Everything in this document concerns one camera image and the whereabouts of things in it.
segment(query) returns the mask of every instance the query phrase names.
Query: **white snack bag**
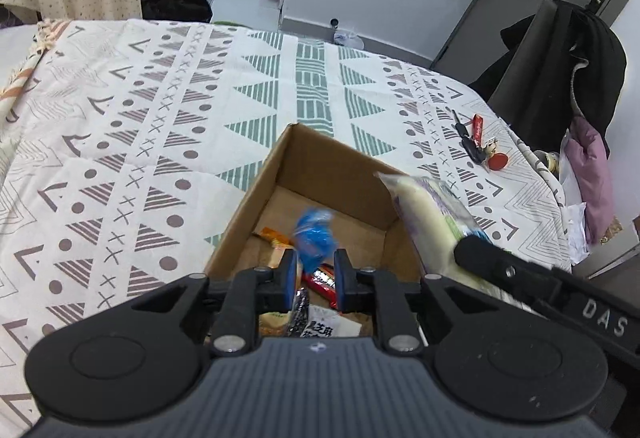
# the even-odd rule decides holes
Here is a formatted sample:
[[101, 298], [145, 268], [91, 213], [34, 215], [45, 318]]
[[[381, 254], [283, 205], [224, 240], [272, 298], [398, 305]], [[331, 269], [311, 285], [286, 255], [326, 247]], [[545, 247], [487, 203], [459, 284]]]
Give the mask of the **white snack bag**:
[[314, 304], [309, 305], [309, 320], [301, 337], [357, 337], [360, 334], [360, 324], [342, 317], [338, 312], [322, 308]]
[[497, 286], [460, 268], [453, 256], [459, 240], [488, 237], [446, 182], [425, 177], [379, 174], [414, 244], [424, 274], [440, 274], [487, 295], [521, 306]]

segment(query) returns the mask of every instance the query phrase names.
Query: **black bag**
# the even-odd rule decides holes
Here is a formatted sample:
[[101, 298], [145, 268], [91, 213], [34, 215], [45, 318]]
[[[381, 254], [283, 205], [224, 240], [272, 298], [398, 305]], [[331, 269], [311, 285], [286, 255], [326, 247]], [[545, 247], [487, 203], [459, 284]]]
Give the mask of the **black bag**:
[[142, 19], [208, 23], [213, 17], [207, 0], [140, 0]]

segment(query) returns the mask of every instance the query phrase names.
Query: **geometric print blanket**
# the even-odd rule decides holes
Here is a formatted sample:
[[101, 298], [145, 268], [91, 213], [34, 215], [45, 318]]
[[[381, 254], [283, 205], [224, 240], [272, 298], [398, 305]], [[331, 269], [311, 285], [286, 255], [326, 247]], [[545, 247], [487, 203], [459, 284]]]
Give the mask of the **geometric print blanket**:
[[[509, 164], [473, 164], [451, 110]], [[201, 271], [287, 124], [445, 180], [488, 237], [570, 269], [560, 184], [471, 89], [385, 56], [201, 23], [72, 21], [0, 124], [0, 437], [43, 335]]]

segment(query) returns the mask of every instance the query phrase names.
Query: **red snack wrapper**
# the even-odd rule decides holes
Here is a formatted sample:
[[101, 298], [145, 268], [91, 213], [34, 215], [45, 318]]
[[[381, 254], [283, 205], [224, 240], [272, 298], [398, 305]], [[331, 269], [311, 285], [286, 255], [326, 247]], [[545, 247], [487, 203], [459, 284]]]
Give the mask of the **red snack wrapper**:
[[327, 299], [331, 308], [337, 306], [335, 300], [335, 278], [334, 269], [328, 265], [321, 264], [312, 274], [302, 273], [302, 281], [318, 295]]
[[478, 147], [482, 145], [482, 123], [482, 117], [476, 113], [472, 121], [471, 138], [476, 142]]

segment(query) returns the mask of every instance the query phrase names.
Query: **blue candy wrapper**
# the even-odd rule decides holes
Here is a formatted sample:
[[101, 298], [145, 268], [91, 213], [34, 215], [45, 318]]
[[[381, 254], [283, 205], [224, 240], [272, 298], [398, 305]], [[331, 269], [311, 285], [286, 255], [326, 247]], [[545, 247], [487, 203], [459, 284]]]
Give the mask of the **blue candy wrapper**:
[[309, 209], [298, 220], [293, 237], [306, 274], [312, 274], [331, 256], [336, 243], [329, 224], [333, 215], [326, 209]]

